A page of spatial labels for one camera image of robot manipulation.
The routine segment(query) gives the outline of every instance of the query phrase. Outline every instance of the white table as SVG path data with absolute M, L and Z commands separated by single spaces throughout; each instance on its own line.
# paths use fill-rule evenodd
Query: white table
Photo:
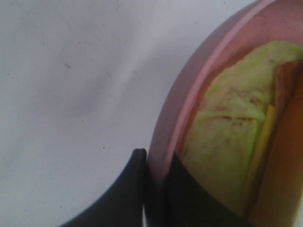
M 58 226 L 93 203 L 190 55 L 253 0 L 2 0 L 0 226 Z

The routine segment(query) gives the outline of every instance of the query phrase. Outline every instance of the yellow cheese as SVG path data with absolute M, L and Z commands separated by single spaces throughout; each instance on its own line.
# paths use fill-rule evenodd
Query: yellow cheese
M 266 114 L 266 120 L 264 122 L 262 131 L 258 138 L 255 151 L 253 153 L 248 172 L 246 174 L 245 183 L 241 191 L 240 202 L 238 207 L 238 214 L 243 216 L 245 209 L 249 203 L 251 196 L 251 188 L 256 177 L 257 170 L 260 166 L 260 162 L 267 148 L 267 143 L 274 127 L 275 122 L 275 107 L 269 105 Z

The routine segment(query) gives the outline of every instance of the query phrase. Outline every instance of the black plastic edge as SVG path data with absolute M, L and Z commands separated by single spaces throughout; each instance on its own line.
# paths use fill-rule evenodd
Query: black plastic edge
M 105 194 L 61 227 L 142 227 L 145 168 L 146 150 L 135 149 Z
M 161 191 L 156 188 L 151 171 L 146 165 L 144 209 L 147 227 L 166 226 L 166 208 L 165 187 Z
M 206 192 L 173 156 L 166 184 L 166 226 L 252 227 Z

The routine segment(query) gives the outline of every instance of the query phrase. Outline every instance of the sandwich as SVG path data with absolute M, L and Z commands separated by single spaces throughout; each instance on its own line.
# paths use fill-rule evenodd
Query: sandwich
M 184 166 L 255 226 L 293 226 L 303 190 L 303 46 L 259 46 L 202 95 L 178 152 Z

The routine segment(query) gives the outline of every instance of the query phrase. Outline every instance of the black object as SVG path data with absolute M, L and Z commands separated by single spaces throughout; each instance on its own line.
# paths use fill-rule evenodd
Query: black object
M 135 149 L 123 172 L 92 206 L 61 227 L 252 227 L 206 192 L 173 155 L 162 191 Z
M 62 227 L 142 227 L 145 166 L 146 150 L 135 149 L 107 192 Z
M 166 225 L 171 227 L 252 227 L 206 192 L 174 154 L 166 184 Z

